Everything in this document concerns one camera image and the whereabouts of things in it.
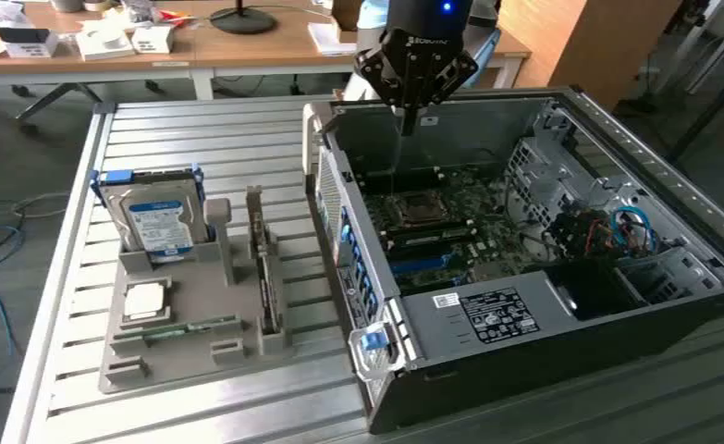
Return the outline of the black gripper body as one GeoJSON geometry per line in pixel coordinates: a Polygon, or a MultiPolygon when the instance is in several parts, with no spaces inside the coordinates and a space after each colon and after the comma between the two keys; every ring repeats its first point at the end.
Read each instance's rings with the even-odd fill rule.
{"type": "Polygon", "coordinates": [[[469,1],[393,1],[389,3],[383,44],[398,49],[407,63],[406,94],[411,99],[411,61],[414,54],[433,48],[465,48],[465,30],[470,18],[469,1]]]}

